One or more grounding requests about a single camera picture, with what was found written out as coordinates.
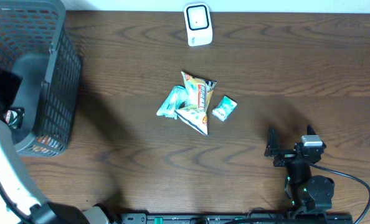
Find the small teal white packet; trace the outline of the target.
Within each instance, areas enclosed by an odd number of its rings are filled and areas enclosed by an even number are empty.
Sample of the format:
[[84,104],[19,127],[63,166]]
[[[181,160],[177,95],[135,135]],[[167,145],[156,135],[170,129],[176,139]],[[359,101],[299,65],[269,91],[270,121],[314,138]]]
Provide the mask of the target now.
[[234,100],[228,96],[224,96],[219,104],[212,110],[212,114],[220,121],[224,122],[236,107],[237,103]]

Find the yellow snack bag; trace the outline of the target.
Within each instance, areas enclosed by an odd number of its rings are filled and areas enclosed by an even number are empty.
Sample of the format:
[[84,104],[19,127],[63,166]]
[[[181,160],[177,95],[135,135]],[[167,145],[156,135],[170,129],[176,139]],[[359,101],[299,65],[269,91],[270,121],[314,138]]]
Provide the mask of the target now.
[[190,125],[202,135],[208,135],[207,109],[212,98],[215,80],[205,80],[194,77],[186,72],[181,72],[188,99],[185,107],[175,110],[180,120]]

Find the mint green snack packet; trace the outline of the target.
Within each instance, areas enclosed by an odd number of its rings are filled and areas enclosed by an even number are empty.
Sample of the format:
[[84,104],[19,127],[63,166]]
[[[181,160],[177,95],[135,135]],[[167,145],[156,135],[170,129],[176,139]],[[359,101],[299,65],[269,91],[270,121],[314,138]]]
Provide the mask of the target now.
[[168,97],[156,112],[157,116],[165,116],[166,118],[177,119],[176,110],[188,104],[188,92],[183,86],[174,86]]

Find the round dark green packet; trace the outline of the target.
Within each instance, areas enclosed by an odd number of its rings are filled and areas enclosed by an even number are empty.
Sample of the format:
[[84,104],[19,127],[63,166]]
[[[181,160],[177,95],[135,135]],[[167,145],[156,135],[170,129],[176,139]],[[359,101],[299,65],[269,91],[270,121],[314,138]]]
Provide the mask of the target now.
[[11,108],[4,114],[4,120],[10,129],[20,129],[24,119],[24,108]]

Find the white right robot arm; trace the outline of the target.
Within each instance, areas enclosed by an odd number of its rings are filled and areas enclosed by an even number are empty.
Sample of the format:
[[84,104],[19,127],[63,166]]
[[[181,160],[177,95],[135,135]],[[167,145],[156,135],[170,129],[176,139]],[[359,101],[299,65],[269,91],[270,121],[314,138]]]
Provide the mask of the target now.
[[302,215],[325,215],[332,208],[334,181],[322,175],[313,175],[311,167],[321,160],[326,144],[308,125],[307,133],[296,142],[293,149],[281,149],[273,128],[268,129],[268,141],[264,156],[273,158],[275,167],[285,167],[285,195],[293,208],[287,217],[295,219]]

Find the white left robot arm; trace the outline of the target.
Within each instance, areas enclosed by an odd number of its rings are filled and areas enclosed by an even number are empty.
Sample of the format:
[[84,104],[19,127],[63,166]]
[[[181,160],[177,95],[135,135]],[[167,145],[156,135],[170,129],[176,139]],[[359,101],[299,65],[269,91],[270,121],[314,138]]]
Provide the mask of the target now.
[[82,212],[51,202],[36,186],[16,152],[4,115],[13,104],[22,78],[0,69],[0,223],[116,223],[101,205]]

